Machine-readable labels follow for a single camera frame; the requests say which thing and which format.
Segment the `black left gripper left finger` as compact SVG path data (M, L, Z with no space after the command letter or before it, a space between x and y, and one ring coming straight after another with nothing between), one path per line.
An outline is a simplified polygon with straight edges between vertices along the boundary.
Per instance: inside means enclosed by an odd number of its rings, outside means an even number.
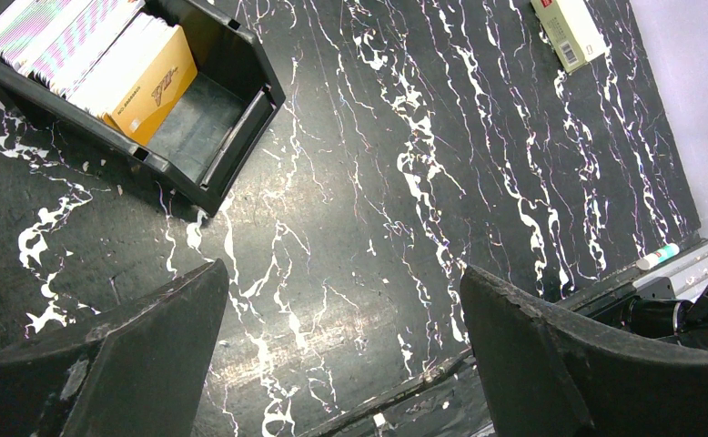
M0 350L0 436L188 436L228 303L215 260Z

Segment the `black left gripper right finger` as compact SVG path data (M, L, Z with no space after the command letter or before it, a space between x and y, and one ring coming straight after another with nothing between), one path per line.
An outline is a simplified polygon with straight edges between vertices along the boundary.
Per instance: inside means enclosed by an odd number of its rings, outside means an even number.
M708 436L708 326L646 338L476 266L460 300L500 436Z

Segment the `black plastic card bin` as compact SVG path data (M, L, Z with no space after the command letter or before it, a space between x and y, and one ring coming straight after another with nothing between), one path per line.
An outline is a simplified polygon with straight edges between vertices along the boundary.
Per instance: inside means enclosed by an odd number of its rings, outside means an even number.
M0 14L9 6L0 1ZM124 159L143 179L217 214L238 172L286 96L258 37L205 1L147 1L144 12L180 25L198 74L141 146L0 59L0 101L34 127Z

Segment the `gold credit card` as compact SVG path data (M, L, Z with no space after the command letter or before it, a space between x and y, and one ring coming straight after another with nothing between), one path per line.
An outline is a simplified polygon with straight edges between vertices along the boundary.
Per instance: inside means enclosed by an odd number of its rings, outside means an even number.
M183 27L170 27L142 75L99 118L146 146L196 76L197 66Z

